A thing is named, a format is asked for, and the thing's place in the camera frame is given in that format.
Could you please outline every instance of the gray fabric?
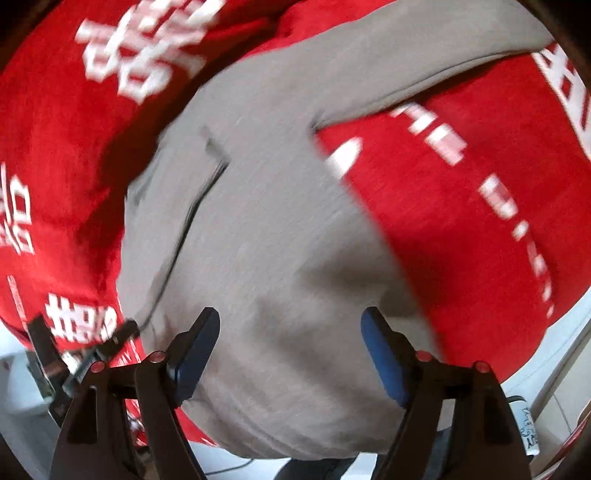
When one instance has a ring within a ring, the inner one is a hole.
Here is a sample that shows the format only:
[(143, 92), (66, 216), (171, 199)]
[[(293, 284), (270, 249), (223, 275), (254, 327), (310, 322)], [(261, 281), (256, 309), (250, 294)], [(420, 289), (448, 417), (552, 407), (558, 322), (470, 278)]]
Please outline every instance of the gray fabric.
[[(362, 310), (377, 305), (415, 348), (436, 346), (375, 225), (326, 171), (313, 130), (550, 40), (514, 0), (398, 0), (242, 60), (199, 90), (130, 187), (118, 290), (147, 351), (205, 306), (220, 312), (220, 339), (183, 405), (204, 432), (253, 458), (387, 450), (402, 410), (363, 344)], [(224, 163), (156, 302), (187, 212)]]

